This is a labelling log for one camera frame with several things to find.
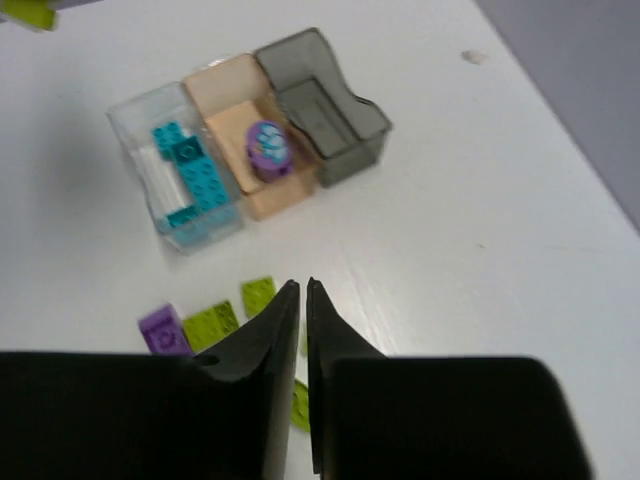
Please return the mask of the green tall lego brick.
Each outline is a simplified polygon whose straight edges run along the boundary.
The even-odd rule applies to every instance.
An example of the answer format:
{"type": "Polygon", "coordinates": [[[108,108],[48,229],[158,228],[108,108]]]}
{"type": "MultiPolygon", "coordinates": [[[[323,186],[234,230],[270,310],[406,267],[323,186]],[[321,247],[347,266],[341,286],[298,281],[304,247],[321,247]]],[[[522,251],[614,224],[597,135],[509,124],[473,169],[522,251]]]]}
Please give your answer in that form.
{"type": "Polygon", "coordinates": [[[56,27],[57,13],[47,1],[1,0],[1,19],[33,30],[52,31],[56,27]]]}

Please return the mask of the purple round printed lego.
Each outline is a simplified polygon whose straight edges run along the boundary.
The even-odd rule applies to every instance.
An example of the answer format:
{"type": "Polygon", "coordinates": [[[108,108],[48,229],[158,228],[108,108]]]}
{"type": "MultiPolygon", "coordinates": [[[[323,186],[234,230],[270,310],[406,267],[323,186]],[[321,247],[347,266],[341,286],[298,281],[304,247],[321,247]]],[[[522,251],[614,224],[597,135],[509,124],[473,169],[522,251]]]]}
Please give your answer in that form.
{"type": "Polygon", "coordinates": [[[257,178],[274,182],[293,172],[293,156],[284,130],[272,121],[258,121],[246,132],[246,151],[257,178]]]}

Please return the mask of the teal small lego cube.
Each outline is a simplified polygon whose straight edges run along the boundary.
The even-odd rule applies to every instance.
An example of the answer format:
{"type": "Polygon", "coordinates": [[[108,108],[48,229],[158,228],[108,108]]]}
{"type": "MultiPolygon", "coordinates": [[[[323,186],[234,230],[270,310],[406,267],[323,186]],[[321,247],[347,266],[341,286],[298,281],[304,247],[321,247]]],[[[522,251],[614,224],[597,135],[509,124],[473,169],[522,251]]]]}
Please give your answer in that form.
{"type": "Polygon", "coordinates": [[[181,227],[188,224],[199,216],[198,209],[191,205],[176,210],[166,217],[168,225],[171,229],[181,227]]]}

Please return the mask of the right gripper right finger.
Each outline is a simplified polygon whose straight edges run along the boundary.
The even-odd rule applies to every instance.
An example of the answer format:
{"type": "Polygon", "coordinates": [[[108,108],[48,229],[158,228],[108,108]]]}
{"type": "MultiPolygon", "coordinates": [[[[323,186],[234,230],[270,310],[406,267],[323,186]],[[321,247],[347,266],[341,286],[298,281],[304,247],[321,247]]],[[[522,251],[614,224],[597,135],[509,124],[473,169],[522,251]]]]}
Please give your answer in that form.
{"type": "Polygon", "coordinates": [[[391,357],[307,285],[313,469],[323,479],[589,479],[552,372],[517,356],[391,357]]]}

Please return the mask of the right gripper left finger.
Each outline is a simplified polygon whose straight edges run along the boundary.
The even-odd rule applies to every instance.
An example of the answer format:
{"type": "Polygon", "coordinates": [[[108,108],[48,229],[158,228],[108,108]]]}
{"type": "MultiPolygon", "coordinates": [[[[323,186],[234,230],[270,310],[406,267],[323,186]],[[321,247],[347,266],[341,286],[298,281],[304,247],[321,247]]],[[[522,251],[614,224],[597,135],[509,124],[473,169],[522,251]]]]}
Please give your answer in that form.
{"type": "Polygon", "coordinates": [[[5,352],[5,479],[280,479],[300,287],[188,356],[5,352]]]}

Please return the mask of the teal lego plate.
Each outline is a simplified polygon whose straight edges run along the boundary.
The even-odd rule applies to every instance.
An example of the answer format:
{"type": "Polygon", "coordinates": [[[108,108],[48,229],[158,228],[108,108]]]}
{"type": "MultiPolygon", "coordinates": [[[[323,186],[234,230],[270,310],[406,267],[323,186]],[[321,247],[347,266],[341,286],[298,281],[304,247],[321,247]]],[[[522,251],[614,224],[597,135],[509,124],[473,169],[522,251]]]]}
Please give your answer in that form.
{"type": "Polygon", "coordinates": [[[170,161],[177,170],[199,211],[208,212],[231,203],[231,196],[219,170],[197,134],[187,136],[177,122],[169,122],[153,128],[151,135],[161,156],[170,161]],[[195,161],[178,164],[174,160],[171,146],[191,136],[198,137],[205,156],[195,161]]]}

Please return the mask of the teal round printed lego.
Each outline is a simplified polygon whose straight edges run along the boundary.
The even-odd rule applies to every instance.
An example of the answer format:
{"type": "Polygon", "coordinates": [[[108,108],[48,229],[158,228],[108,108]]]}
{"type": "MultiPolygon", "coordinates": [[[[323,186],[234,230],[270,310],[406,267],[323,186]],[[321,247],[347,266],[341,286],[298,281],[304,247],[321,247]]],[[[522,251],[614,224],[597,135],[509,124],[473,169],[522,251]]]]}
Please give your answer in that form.
{"type": "Polygon", "coordinates": [[[197,136],[191,136],[173,144],[171,150],[178,164],[195,161],[205,156],[197,136]]]}

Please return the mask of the purple sloped lego brick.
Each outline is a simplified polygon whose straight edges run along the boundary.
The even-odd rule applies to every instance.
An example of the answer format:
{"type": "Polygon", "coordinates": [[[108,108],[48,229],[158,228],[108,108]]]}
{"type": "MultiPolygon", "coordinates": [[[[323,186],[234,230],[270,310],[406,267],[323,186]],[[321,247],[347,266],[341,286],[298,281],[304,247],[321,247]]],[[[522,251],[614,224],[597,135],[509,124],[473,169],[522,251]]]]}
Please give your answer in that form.
{"type": "Polygon", "coordinates": [[[143,339],[153,354],[192,356],[194,354],[172,304],[166,304],[138,321],[143,339]]]}

